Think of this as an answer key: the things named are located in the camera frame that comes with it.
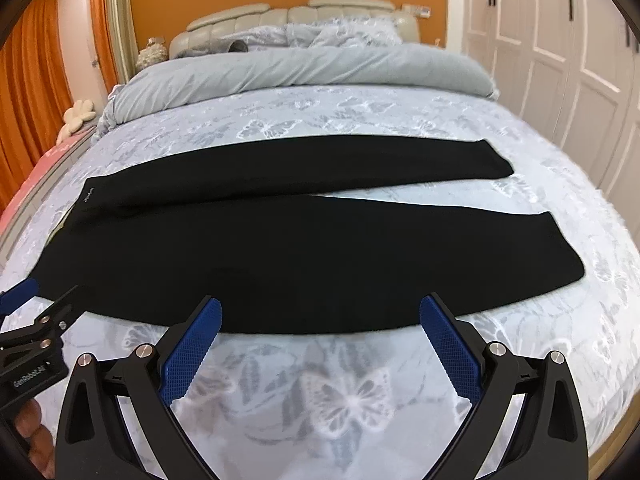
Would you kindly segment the person's left hand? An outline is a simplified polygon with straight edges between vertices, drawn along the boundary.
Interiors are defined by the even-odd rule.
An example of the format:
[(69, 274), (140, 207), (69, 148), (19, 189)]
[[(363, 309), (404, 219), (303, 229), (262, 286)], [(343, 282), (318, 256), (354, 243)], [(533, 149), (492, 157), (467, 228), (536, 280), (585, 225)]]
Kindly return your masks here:
[(14, 418), (18, 434), (29, 443), (30, 462), (46, 479), (55, 476), (54, 444), (52, 434), (41, 419), (40, 404), (35, 400), (27, 401)]

